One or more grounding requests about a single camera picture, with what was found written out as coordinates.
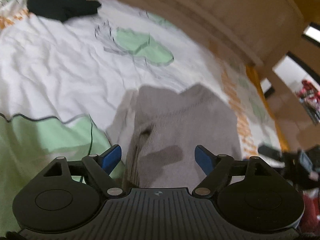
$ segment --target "black garment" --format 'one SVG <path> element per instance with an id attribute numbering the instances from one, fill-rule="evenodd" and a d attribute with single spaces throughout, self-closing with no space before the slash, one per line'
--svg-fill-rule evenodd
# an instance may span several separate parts
<path id="1" fill-rule="evenodd" d="M 27 7 L 35 15 L 65 22 L 71 17 L 92 15 L 101 3 L 87 0 L 28 0 Z"/>

